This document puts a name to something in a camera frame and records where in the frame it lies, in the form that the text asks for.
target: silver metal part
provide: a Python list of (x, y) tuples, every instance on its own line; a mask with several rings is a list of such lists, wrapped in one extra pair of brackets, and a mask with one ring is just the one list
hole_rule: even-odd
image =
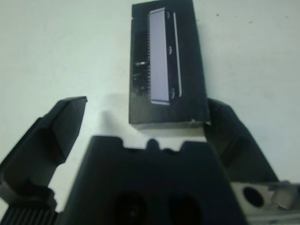
[(232, 182), (231, 187), (249, 224), (300, 224), (300, 185)]
[(165, 8), (149, 14), (150, 24), (150, 95), (154, 104), (169, 105)]

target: product box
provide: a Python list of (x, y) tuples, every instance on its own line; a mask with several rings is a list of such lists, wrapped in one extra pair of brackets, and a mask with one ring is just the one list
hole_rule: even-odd
[(209, 122), (192, 0), (132, 6), (129, 123), (137, 128)]

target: white background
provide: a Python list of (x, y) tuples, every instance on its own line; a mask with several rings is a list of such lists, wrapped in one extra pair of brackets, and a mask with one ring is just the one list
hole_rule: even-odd
[[(80, 135), (50, 187), (62, 210), (93, 135), (177, 150), (201, 130), (128, 124), (134, 0), (0, 0), (0, 160), (66, 97), (87, 96)], [(300, 181), (300, 1), (196, 0), (208, 96), (231, 105), (281, 180)], [(1, 203), (0, 213), (6, 205)]]

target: round hole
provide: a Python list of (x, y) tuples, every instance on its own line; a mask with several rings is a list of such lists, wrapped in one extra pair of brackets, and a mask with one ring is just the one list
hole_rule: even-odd
[(198, 203), (188, 195), (171, 196), (169, 214), (174, 225), (199, 225), (202, 220)]
[(117, 225), (140, 225), (146, 218), (147, 206), (136, 192), (122, 193), (115, 205)]
[(244, 196), (251, 205), (253, 205), (255, 207), (262, 207), (263, 206), (263, 197), (254, 188), (246, 187), (244, 189)]

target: memory stick picture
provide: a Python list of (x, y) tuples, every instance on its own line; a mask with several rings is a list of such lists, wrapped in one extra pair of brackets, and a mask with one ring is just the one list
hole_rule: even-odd
[(165, 8), (150, 11), (148, 51), (151, 103), (170, 105), (182, 95), (175, 12)]

